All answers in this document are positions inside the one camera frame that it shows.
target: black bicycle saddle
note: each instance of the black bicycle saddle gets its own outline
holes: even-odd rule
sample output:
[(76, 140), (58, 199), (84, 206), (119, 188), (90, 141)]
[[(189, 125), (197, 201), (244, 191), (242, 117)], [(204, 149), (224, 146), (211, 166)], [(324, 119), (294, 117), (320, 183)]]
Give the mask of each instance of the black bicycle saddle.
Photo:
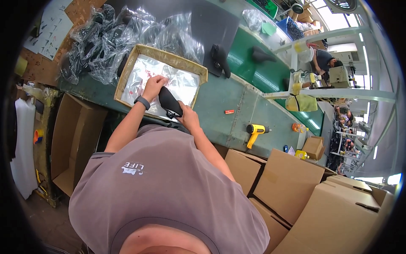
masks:
[(265, 53), (265, 51), (258, 46), (253, 46), (253, 59), (258, 63), (265, 61), (276, 62), (276, 59), (273, 56)]
[(161, 107), (166, 111), (166, 116), (169, 118), (182, 117), (183, 110), (181, 109), (179, 102), (173, 97), (171, 92), (166, 88), (162, 87), (158, 95)]
[(214, 61), (214, 66), (216, 68), (223, 69), (224, 73), (226, 74), (226, 78), (230, 78), (231, 71), (227, 63), (227, 53), (224, 48), (220, 44), (213, 44), (210, 55)]

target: hand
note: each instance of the hand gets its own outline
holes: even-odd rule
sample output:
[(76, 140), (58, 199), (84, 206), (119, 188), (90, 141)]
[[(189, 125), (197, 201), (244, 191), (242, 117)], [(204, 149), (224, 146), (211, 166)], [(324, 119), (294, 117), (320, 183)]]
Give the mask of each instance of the hand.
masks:
[(152, 100), (158, 96), (161, 88), (166, 82), (168, 82), (168, 79), (159, 75), (149, 78), (145, 85), (142, 97), (151, 103)]
[(320, 67), (319, 67), (318, 65), (317, 65), (317, 66), (315, 66), (315, 67), (316, 67), (316, 71), (317, 71), (317, 73), (320, 73), (322, 69), (320, 69)]
[(181, 109), (183, 110), (183, 116), (182, 117), (177, 117), (179, 122), (185, 126), (185, 128), (190, 131), (190, 133), (201, 129), (200, 128), (200, 123), (199, 123), (199, 117), (196, 112), (194, 112), (189, 106), (186, 106), (178, 100), (179, 105)]

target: plastic bottle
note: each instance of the plastic bottle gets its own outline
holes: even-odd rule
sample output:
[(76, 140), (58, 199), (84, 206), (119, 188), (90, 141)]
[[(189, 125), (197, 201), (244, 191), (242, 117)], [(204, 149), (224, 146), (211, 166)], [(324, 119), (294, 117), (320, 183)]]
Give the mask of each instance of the plastic bottle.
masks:
[(309, 130), (309, 128), (306, 128), (304, 124), (294, 123), (292, 124), (292, 130), (298, 133), (304, 133), (305, 131)]
[(302, 160), (308, 159), (310, 157), (305, 151), (302, 150), (297, 150), (295, 156)]
[(296, 72), (293, 75), (295, 83), (316, 83), (317, 80), (322, 80), (321, 75), (316, 75), (314, 73), (304, 73), (304, 72)]

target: yellow bottle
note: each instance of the yellow bottle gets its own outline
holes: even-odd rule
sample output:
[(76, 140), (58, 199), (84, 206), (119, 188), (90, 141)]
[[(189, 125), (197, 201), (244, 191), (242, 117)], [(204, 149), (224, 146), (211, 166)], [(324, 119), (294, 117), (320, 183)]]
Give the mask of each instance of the yellow bottle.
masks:
[(298, 157), (299, 159), (305, 160), (308, 159), (309, 156), (307, 156), (307, 153), (305, 151), (302, 150), (297, 150), (295, 153), (295, 156)]

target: orange bottle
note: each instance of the orange bottle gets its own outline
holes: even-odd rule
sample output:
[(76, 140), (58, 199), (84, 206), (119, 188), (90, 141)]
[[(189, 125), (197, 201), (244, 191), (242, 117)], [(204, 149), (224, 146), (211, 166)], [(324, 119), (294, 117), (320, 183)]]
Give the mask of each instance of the orange bottle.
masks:
[(292, 130), (294, 132), (304, 133), (305, 131), (309, 130), (309, 128), (306, 128), (306, 126), (304, 124), (294, 123), (294, 124), (292, 124)]

